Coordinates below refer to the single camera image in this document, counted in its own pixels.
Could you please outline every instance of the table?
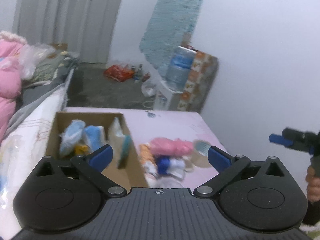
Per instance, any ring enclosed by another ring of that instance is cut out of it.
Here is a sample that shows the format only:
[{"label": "table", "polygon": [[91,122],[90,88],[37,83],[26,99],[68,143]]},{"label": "table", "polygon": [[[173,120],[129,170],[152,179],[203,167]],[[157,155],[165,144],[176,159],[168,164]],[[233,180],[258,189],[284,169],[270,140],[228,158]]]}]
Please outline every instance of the table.
[{"label": "table", "polygon": [[[166,137],[169,139],[180,138],[188,141],[201,139],[208,141],[212,146],[226,151],[215,134],[204,122],[201,115],[195,112],[91,107],[67,107],[65,111],[122,113],[130,130],[137,153],[140,152],[139,144],[148,143],[155,137]],[[190,188],[192,192],[196,187],[219,174],[213,167],[199,168],[195,166],[194,168],[193,172],[186,172],[184,180],[180,182],[183,187]]]}]

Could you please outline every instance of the clothing pile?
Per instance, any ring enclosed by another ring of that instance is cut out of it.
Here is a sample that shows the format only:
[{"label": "clothing pile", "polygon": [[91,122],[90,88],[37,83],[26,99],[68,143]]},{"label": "clothing pile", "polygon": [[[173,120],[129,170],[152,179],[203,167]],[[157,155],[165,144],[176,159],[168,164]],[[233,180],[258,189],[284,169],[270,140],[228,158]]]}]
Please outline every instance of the clothing pile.
[{"label": "clothing pile", "polygon": [[180,139],[154,138],[148,144],[140,144],[140,163],[149,186],[180,187],[177,182],[167,178],[170,176],[181,181],[185,172],[192,172],[192,153],[193,143]]}]

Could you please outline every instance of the white plastic bag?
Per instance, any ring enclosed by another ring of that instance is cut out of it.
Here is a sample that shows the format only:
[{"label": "white plastic bag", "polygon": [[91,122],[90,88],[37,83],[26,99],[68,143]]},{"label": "white plastic bag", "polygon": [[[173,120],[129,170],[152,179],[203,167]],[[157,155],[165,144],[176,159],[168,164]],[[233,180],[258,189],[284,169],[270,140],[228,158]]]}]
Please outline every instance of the white plastic bag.
[{"label": "white plastic bag", "polygon": [[108,129],[108,143],[112,147],[113,162],[119,168],[129,154],[131,137],[130,135],[123,134],[120,121],[117,117],[114,118]]},{"label": "white plastic bag", "polygon": [[55,49],[52,46],[40,44],[39,42],[33,46],[24,45],[19,55],[19,62],[23,66],[21,79],[30,80],[36,70],[36,65],[54,52]]},{"label": "white plastic bag", "polygon": [[148,79],[141,86],[142,94],[147,98],[152,97],[156,94],[156,87],[156,83]]}]

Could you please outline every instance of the yellow item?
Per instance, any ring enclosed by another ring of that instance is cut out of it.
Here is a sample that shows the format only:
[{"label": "yellow item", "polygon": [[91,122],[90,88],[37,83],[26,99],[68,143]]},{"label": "yellow item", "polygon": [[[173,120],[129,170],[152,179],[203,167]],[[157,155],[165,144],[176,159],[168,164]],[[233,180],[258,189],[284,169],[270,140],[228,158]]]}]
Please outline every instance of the yellow item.
[{"label": "yellow item", "polygon": [[84,144],[77,144],[75,146],[75,154],[76,155],[84,155],[89,151],[89,147]]}]

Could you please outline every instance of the white wall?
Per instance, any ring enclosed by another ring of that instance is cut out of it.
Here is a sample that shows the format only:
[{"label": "white wall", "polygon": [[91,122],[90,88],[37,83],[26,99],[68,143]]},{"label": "white wall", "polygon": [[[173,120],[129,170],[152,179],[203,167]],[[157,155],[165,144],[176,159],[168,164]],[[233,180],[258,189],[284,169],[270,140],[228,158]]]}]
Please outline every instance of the white wall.
[{"label": "white wall", "polygon": [[[123,0],[110,61],[142,61],[157,0]],[[320,130],[320,0],[204,0],[192,45],[219,58],[202,117],[228,151],[277,155],[304,189],[305,153],[269,143],[286,126]]]},{"label": "white wall", "polygon": [[0,31],[12,31],[17,0],[0,0]]},{"label": "white wall", "polygon": [[109,64],[115,60],[143,63],[154,76],[158,75],[139,50],[140,41],[157,1],[122,0],[109,52]]}]

